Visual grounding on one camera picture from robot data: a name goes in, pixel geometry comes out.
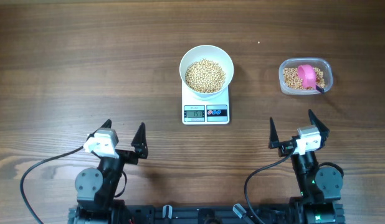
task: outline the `bowl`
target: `bowl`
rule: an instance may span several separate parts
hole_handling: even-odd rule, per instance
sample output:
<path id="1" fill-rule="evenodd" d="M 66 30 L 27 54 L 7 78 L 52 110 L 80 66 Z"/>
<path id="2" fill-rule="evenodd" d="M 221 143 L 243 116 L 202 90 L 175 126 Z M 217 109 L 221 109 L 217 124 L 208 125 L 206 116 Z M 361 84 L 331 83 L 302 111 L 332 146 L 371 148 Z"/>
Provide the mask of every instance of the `bowl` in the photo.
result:
<path id="1" fill-rule="evenodd" d="M 332 71 L 330 64 L 321 58 L 291 58 L 284 61 L 280 65 L 278 70 L 278 76 L 280 79 L 281 91 L 288 95 L 312 95 L 320 94 L 317 90 L 296 90 L 287 86 L 284 80 L 283 70 L 284 68 L 298 68 L 299 65 L 311 65 L 312 67 L 317 67 L 323 72 L 324 78 L 324 92 L 327 92 L 331 89 L 333 84 Z"/>
<path id="2" fill-rule="evenodd" d="M 200 93 L 198 91 L 190 88 L 186 83 L 186 72 L 188 67 L 194 62 L 198 62 L 201 59 L 212 60 L 220 65 L 223 69 L 223 72 L 226 74 L 226 79 L 224 80 L 223 86 L 219 91 L 214 93 Z M 193 93 L 194 97 L 197 99 L 208 99 L 215 97 L 219 93 L 221 93 L 227 86 L 230 84 L 232 77 L 234 75 L 234 65 L 230 56 L 222 49 L 212 45 L 200 45 L 191 50 L 189 50 L 181 59 L 180 67 L 179 67 L 180 77 L 185 85 L 191 93 Z"/>

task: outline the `wood grain surface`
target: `wood grain surface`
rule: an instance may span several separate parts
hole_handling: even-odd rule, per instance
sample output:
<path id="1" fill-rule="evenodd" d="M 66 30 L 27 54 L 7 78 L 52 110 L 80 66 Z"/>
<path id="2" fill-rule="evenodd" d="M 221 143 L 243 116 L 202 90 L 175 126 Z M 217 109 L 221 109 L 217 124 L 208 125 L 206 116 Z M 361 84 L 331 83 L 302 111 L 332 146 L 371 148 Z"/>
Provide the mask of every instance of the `wood grain surface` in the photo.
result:
<path id="1" fill-rule="evenodd" d="M 234 62 L 229 125 L 181 122 L 179 62 L 202 44 Z M 327 60 L 332 89 L 284 95 L 278 68 L 294 57 Z M 150 154 L 125 166 L 127 205 L 245 203 L 245 178 L 279 160 L 267 149 L 269 117 L 288 139 L 309 124 L 309 108 L 331 129 L 319 162 L 345 170 L 347 223 L 385 223 L 385 1 L 0 6 L 0 223 L 34 223 L 22 174 L 108 118 L 119 149 L 131 150 L 146 123 Z M 97 164 L 78 152 L 31 172 L 25 191 L 38 216 L 66 222 L 76 175 Z M 255 203 L 299 196 L 291 162 L 254 177 L 249 194 Z"/>

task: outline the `clear plastic container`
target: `clear plastic container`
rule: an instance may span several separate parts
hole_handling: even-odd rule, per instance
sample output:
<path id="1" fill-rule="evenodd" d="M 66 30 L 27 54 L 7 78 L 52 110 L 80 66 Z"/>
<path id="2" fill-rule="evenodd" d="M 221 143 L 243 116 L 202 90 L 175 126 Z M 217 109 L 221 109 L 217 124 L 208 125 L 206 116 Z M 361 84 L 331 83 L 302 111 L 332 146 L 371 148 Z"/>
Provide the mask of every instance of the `clear plastic container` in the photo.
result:
<path id="1" fill-rule="evenodd" d="M 330 64 L 321 58 L 291 58 L 284 61 L 280 65 L 278 70 L 278 75 L 280 78 L 281 91 L 288 95 L 312 95 L 320 94 L 317 90 L 295 90 L 289 88 L 284 80 L 283 70 L 284 68 L 298 68 L 299 65 L 311 65 L 312 67 L 317 67 L 323 72 L 324 78 L 324 92 L 327 92 L 331 89 L 333 84 L 332 71 Z"/>

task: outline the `pink cup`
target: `pink cup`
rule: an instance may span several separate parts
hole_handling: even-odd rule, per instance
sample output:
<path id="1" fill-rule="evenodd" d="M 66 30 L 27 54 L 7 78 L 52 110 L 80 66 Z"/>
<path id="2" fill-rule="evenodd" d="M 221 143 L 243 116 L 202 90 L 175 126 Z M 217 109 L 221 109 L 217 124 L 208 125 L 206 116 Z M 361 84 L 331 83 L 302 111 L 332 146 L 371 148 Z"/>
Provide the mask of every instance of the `pink cup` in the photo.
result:
<path id="1" fill-rule="evenodd" d="M 316 72 L 311 65 L 300 65 L 298 67 L 298 77 L 302 79 L 304 88 L 312 87 L 316 89 Z"/>

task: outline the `white scale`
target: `white scale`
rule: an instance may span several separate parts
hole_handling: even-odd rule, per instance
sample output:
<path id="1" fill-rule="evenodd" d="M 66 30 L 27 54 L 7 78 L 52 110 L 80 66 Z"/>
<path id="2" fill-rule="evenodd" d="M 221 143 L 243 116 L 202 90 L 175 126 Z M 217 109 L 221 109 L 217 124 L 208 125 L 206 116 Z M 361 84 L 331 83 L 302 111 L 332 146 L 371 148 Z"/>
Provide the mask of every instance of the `white scale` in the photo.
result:
<path id="1" fill-rule="evenodd" d="M 228 124 L 230 122 L 229 87 L 205 100 L 199 100 L 182 82 L 181 93 L 183 107 L 181 119 L 184 124 Z"/>

